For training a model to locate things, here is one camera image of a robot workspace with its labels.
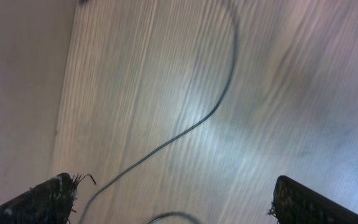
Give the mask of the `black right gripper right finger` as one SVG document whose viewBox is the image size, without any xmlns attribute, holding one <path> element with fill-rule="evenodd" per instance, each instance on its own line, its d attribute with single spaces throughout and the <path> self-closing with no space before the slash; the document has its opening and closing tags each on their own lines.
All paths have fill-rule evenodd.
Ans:
<svg viewBox="0 0 358 224">
<path fill-rule="evenodd" d="M 280 175 L 267 212 L 279 224 L 358 224 L 358 214 Z"/>
</svg>

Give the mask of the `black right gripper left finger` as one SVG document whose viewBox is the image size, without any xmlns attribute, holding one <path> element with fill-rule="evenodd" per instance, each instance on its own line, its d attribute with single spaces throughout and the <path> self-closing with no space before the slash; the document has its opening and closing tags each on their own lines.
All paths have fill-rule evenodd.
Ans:
<svg viewBox="0 0 358 224">
<path fill-rule="evenodd" d="M 66 224 L 78 199 L 78 186 L 91 174 L 71 176 L 66 172 L 31 187 L 26 192 L 0 205 L 0 224 Z"/>
</svg>

